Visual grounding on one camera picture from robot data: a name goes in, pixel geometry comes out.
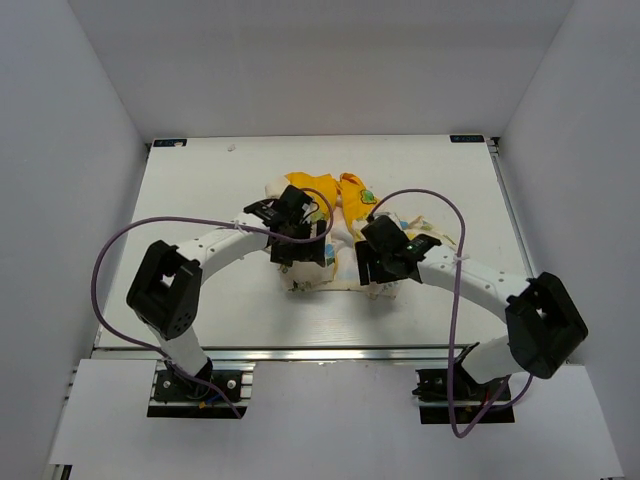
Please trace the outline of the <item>cream printed baby jacket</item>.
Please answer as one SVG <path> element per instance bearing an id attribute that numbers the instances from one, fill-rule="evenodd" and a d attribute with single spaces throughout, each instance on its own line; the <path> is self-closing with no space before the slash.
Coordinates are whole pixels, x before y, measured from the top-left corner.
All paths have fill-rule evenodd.
<path id="1" fill-rule="evenodd" d="M 362 286 L 359 283 L 355 244 L 364 237 L 361 229 L 370 213 L 383 214 L 376 209 L 379 199 L 364 182 L 353 173 L 343 173 L 339 178 L 330 174 L 313 176 L 304 172 L 290 172 L 267 183 L 268 198 L 276 198 L 284 189 L 293 185 L 310 188 L 310 196 L 319 205 L 311 220 L 327 220 L 334 223 L 325 243 L 325 265 L 295 262 L 291 267 L 280 266 L 279 277 L 284 290 L 293 293 L 314 291 L 354 291 L 371 299 L 395 298 L 401 285 L 398 281 Z"/>

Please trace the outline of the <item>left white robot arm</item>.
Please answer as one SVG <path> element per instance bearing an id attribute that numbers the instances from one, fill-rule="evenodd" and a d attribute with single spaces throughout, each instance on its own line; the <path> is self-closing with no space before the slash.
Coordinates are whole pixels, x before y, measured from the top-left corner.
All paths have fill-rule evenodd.
<path id="1" fill-rule="evenodd" d="M 127 305 L 149 328 L 177 376 L 177 387 L 199 399 L 211 387 L 211 360 L 193 328 L 200 292 L 215 273 L 246 256 L 265 251 L 271 262 L 325 264 L 325 243 L 333 226 L 331 203 L 310 187 L 288 185 L 275 199 L 256 201 L 231 221 L 168 217 L 158 221 L 210 225 L 197 238 L 151 244 L 126 296 Z"/>

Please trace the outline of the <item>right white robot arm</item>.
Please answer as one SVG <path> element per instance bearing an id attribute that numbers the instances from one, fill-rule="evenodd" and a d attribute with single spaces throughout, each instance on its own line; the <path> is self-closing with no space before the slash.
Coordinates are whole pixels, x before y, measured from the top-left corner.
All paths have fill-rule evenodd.
<path id="1" fill-rule="evenodd" d="M 356 244 L 360 282 L 413 280 L 450 291 L 490 312 L 505 335 L 468 347 L 454 361 L 453 390 L 472 399 L 489 382 L 526 372 L 549 379 L 589 331 L 559 277 L 525 278 L 457 256 L 428 234 L 409 237 L 387 215 L 368 218 Z"/>

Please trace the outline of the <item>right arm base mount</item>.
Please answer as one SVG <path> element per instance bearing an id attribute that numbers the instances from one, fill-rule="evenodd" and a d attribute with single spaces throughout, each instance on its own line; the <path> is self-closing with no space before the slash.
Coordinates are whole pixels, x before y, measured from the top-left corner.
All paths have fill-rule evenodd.
<path id="1" fill-rule="evenodd" d="M 446 425 L 450 423 L 447 400 L 447 370 L 419 369 L 417 383 L 412 395 L 417 402 L 422 425 Z M 462 380 L 455 380 L 453 390 L 454 413 L 458 426 L 468 425 L 481 409 L 495 395 L 502 383 L 501 379 L 487 384 L 469 387 Z M 513 424 L 515 414 L 511 401 L 511 391 L 506 387 L 491 408 L 480 419 L 480 424 Z"/>

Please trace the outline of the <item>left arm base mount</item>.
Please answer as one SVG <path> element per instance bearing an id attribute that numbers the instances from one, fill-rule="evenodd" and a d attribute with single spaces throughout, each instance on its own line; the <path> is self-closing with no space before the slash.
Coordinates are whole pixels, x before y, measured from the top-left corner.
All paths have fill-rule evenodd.
<path id="1" fill-rule="evenodd" d="M 211 388 L 184 379 L 165 363 L 158 362 L 147 407 L 149 418 L 241 419 L 252 396 L 254 364 L 217 362 Z"/>

